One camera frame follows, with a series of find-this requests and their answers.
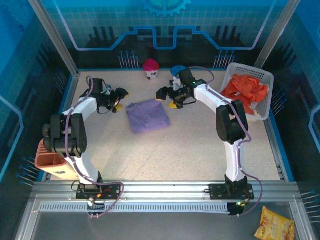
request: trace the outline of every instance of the orange cloth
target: orange cloth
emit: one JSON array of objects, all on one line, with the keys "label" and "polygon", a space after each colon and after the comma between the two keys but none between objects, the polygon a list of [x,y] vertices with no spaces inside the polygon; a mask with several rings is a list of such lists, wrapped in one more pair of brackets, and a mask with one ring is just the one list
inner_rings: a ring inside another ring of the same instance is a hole
[{"label": "orange cloth", "polygon": [[251,102],[261,103],[267,96],[268,86],[260,85],[260,80],[256,77],[238,74],[233,75],[221,95],[235,101],[240,100],[243,103],[244,111],[247,114],[254,114],[250,108]]}]

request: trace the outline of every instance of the orange basket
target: orange basket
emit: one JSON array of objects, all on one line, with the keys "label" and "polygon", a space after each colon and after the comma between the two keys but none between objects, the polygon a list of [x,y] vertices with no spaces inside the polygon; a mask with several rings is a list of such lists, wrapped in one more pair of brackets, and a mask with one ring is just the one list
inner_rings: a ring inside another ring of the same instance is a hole
[{"label": "orange basket", "polygon": [[36,151],[34,165],[63,180],[74,180],[78,176],[73,167],[56,152],[48,152],[42,139]]}]

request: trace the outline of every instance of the beige table surface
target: beige table surface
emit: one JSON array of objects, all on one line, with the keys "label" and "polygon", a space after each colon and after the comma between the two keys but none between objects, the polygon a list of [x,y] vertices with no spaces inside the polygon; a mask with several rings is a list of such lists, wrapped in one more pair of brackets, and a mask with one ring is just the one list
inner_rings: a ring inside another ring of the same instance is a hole
[{"label": "beige table surface", "polygon": [[[216,71],[211,87],[217,91],[225,71]],[[169,86],[170,71],[161,70],[158,78],[147,80],[143,71],[82,72],[73,104],[88,88],[86,77],[104,79],[112,89],[124,88],[130,96],[124,108],[114,114],[92,114],[85,122],[87,152],[104,180],[126,181],[207,181],[224,180],[226,153],[216,131],[216,115],[202,102],[181,110],[163,107],[171,126],[157,131],[134,134],[125,107],[154,99],[157,90]],[[196,79],[209,81],[205,71],[193,71]],[[279,180],[274,156],[263,121],[249,122],[253,141],[245,145],[244,169],[261,180]]]}]

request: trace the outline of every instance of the white plastic basket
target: white plastic basket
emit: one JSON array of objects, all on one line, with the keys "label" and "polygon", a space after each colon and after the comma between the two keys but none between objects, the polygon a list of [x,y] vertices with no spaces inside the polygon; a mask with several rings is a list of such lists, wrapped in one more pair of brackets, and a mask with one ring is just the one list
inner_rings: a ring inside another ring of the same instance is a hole
[{"label": "white plastic basket", "polygon": [[268,71],[264,71],[253,66],[247,66],[244,64],[233,62],[229,64],[226,70],[220,92],[222,92],[227,87],[234,74],[238,74],[240,76],[250,75],[252,77],[260,79],[262,84],[267,84],[269,86],[269,92],[266,95],[265,99],[263,100],[263,102],[260,102],[255,108],[258,114],[260,114],[261,116],[246,114],[247,119],[266,120],[269,117],[270,112],[272,91],[274,88],[274,75]]}]

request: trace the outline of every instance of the gear logo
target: gear logo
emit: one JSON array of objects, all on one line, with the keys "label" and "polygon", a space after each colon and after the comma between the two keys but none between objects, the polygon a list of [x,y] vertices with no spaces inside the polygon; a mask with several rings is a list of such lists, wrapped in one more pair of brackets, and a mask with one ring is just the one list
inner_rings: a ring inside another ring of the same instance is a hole
[{"label": "gear logo", "polygon": [[166,18],[168,15],[173,17],[174,14],[180,14],[181,10],[186,10],[186,5],[190,4],[191,0],[140,0],[140,2],[150,14]]}]

